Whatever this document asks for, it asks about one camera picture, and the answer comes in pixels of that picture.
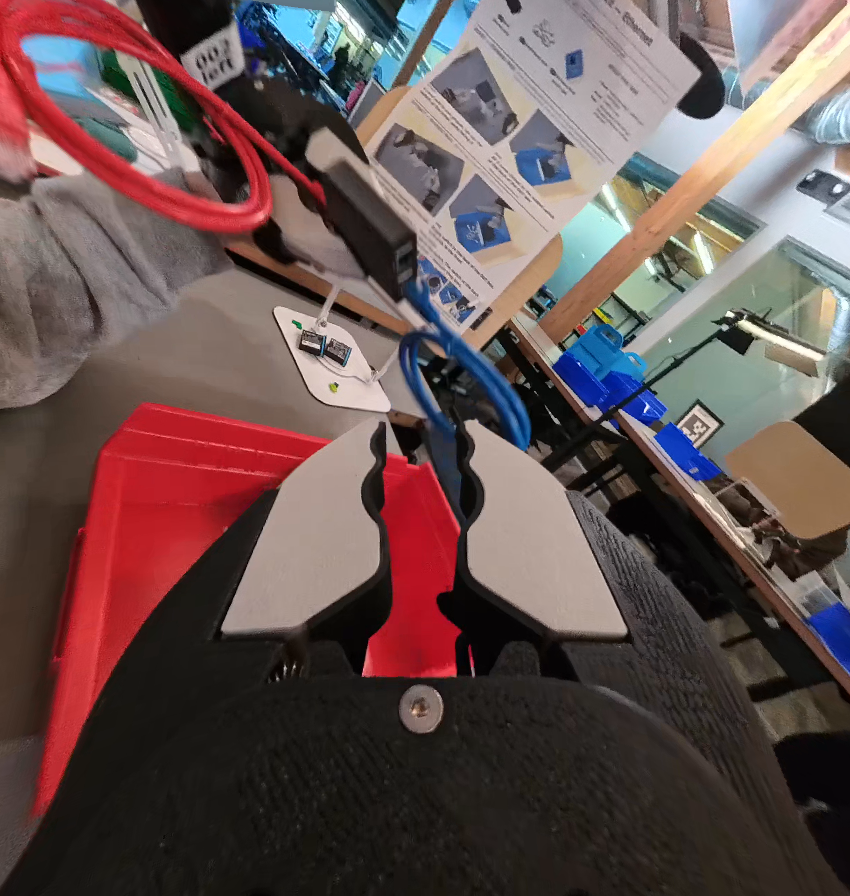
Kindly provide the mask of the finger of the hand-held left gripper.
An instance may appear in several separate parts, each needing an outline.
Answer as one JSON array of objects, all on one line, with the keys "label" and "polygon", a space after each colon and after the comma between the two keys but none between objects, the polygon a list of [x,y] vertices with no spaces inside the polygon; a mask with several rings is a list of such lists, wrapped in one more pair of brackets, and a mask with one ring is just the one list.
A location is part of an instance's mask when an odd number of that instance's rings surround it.
[{"label": "finger of the hand-held left gripper", "polygon": [[357,153],[328,128],[313,132],[305,151],[307,163],[320,174],[328,173],[340,163],[346,163],[367,185],[379,185],[374,169],[365,152]]},{"label": "finger of the hand-held left gripper", "polygon": [[273,208],[265,225],[267,256],[282,264],[307,264],[340,279],[365,279],[350,248],[317,211],[307,207],[293,180],[271,175],[270,190]]}]

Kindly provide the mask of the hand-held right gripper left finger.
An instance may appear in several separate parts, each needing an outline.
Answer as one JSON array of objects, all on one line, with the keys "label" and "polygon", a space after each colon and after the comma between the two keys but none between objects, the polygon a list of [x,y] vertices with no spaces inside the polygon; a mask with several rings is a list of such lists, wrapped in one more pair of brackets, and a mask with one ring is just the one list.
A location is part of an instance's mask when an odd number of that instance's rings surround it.
[{"label": "hand-held right gripper left finger", "polygon": [[386,422],[366,420],[287,476],[220,632],[368,641],[393,603]]}]

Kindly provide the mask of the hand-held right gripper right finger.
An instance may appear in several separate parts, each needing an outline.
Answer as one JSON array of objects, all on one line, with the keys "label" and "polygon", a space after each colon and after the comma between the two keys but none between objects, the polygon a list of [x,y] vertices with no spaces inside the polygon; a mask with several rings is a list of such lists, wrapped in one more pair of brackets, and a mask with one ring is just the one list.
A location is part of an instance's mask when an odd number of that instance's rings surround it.
[{"label": "hand-held right gripper right finger", "polygon": [[620,643],[628,627],[565,488],[478,421],[456,429],[464,516],[443,614],[473,640]]}]

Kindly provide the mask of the black network adapter box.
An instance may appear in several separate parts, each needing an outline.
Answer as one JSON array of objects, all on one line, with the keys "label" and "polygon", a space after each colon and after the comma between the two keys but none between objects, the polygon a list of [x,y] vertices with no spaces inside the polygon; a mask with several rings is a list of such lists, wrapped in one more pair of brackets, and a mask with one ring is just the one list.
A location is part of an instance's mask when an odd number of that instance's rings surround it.
[{"label": "black network adapter box", "polygon": [[326,218],[365,277],[400,302],[418,271],[417,235],[348,161],[320,176]]}]

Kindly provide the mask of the white plate with connectors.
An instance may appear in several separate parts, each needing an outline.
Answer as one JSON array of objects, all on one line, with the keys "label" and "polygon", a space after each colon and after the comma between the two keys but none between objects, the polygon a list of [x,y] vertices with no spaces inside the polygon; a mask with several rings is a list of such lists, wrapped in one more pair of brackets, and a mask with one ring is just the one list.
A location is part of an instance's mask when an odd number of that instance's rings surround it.
[{"label": "white plate with connectors", "polygon": [[346,367],[339,367],[327,359],[313,357],[297,348],[300,331],[315,330],[316,315],[307,315],[287,307],[274,307],[273,318],[304,386],[313,398],[331,408],[373,413],[387,413],[392,408],[391,400],[380,383],[387,367],[374,372],[348,330],[329,322],[324,333],[327,341],[334,338],[352,347],[349,363]]}]

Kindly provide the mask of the printed instruction sheet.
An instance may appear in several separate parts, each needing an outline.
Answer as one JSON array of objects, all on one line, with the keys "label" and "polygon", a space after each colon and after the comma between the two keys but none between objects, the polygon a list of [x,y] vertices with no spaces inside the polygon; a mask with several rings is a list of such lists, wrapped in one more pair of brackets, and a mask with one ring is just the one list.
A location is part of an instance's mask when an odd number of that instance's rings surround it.
[{"label": "printed instruction sheet", "polygon": [[701,79],[632,2],[479,2],[365,147],[455,332],[583,210]]}]

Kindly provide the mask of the row of blue bins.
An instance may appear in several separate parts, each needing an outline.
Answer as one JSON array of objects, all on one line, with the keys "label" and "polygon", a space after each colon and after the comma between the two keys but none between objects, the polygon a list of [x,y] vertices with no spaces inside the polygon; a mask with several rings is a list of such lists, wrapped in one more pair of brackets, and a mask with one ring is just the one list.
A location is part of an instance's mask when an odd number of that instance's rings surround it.
[{"label": "row of blue bins", "polygon": [[667,407],[656,396],[655,386],[712,342],[722,342],[725,336],[731,335],[737,320],[737,315],[725,315],[715,321],[709,336],[674,355],[651,376],[645,374],[643,359],[625,352],[622,338],[613,335],[608,325],[602,324],[587,332],[559,357],[553,371],[581,400],[591,399],[591,406],[599,408],[601,414],[555,448],[543,466],[553,472],[573,459],[585,445],[607,437],[605,425],[622,412],[646,425],[659,422]]}]

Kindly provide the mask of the framed marker tag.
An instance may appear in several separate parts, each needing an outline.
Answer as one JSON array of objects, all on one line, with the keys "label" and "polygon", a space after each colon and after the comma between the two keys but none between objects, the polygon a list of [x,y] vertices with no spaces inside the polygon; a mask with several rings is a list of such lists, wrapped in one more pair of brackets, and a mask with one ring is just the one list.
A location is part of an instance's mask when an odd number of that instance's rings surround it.
[{"label": "framed marker tag", "polygon": [[698,399],[677,420],[675,427],[696,449],[700,449],[724,427],[724,421]]}]

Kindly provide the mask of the long wooden table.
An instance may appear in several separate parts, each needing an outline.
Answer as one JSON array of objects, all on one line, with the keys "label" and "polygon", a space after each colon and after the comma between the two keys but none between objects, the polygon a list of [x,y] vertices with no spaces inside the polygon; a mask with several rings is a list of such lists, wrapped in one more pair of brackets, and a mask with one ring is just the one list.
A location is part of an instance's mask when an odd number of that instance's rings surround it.
[{"label": "long wooden table", "polygon": [[676,465],[649,427],[625,412],[617,420],[613,459],[779,664],[786,679],[774,682],[773,695],[783,693],[786,684],[808,687],[834,680],[850,698],[850,672],[807,624],[704,484]]}]

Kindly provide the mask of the brown divider panel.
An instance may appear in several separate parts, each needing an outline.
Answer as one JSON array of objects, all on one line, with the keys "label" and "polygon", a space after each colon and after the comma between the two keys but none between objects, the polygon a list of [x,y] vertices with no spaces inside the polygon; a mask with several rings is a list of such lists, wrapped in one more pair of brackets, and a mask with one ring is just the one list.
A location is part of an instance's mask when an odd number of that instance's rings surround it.
[{"label": "brown divider panel", "polygon": [[799,539],[850,527],[850,466],[794,421],[763,428],[730,451],[724,465]]}]

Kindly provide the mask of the blue plastic bin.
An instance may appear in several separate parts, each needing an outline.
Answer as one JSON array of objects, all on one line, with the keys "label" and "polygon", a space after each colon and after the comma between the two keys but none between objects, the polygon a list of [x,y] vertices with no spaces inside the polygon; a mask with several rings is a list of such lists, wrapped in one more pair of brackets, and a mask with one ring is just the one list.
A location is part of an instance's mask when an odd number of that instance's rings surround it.
[{"label": "blue plastic bin", "polygon": [[842,603],[835,603],[812,614],[808,626],[850,675],[850,611]]}]

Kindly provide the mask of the dark round object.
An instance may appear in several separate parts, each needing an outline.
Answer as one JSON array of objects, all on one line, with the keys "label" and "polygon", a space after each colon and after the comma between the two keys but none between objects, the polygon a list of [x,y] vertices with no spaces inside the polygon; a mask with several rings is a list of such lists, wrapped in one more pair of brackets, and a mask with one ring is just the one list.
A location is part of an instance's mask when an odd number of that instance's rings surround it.
[{"label": "dark round object", "polygon": [[677,40],[681,52],[699,71],[698,80],[677,103],[677,109],[694,120],[713,118],[725,105],[722,72],[703,45],[685,31],[679,32]]}]

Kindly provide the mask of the wooden beam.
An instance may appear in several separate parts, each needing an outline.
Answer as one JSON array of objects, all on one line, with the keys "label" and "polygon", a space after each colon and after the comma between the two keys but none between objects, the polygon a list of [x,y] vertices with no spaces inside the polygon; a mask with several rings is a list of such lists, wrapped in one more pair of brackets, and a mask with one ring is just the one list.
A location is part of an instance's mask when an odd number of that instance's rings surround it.
[{"label": "wooden beam", "polygon": [[701,207],[850,73],[850,3],[541,321],[561,342]]}]

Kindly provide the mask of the black wall device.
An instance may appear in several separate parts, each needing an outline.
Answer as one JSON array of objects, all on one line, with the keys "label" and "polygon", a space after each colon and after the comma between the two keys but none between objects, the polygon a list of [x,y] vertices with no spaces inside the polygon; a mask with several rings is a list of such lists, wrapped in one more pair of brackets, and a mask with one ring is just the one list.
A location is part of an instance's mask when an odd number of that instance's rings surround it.
[{"label": "black wall device", "polygon": [[813,169],[796,185],[798,193],[830,208],[850,193],[850,182],[822,169]]}]

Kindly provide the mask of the silver ventilation duct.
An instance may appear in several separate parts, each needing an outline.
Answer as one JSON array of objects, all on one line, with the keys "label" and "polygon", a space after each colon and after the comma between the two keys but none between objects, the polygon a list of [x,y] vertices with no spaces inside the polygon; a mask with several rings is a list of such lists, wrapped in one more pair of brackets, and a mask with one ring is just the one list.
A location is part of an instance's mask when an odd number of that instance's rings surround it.
[{"label": "silver ventilation duct", "polygon": [[850,87],[819,100],[792,127],[818,144],[850,145]]}]

